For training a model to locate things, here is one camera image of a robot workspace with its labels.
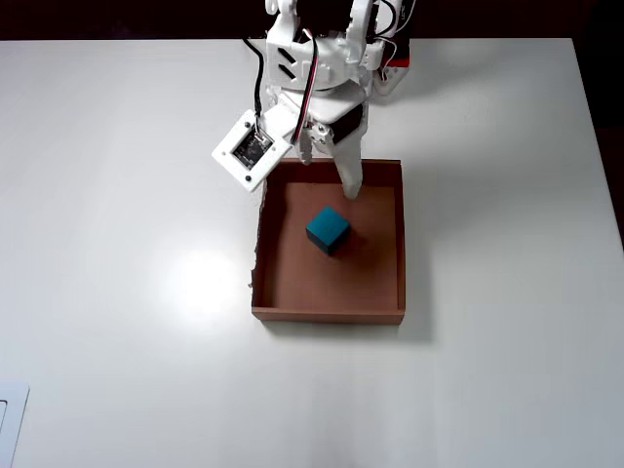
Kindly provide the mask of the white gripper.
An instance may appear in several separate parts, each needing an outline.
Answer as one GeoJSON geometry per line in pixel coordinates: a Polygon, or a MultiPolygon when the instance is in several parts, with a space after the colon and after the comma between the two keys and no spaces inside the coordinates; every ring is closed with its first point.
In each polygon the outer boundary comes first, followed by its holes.
{"type": "Polygon", "coordinates": [[[303,91],[280,91],[272,107],[272,140],[297,145],[301,163],[314,158],[334,159],[344,196],[355,200],[363,183],[362,138],[367,132],[367,97],[349,81],[329,91],[314,92],[296,142],[291,142],[304,108],[303,91]]]}

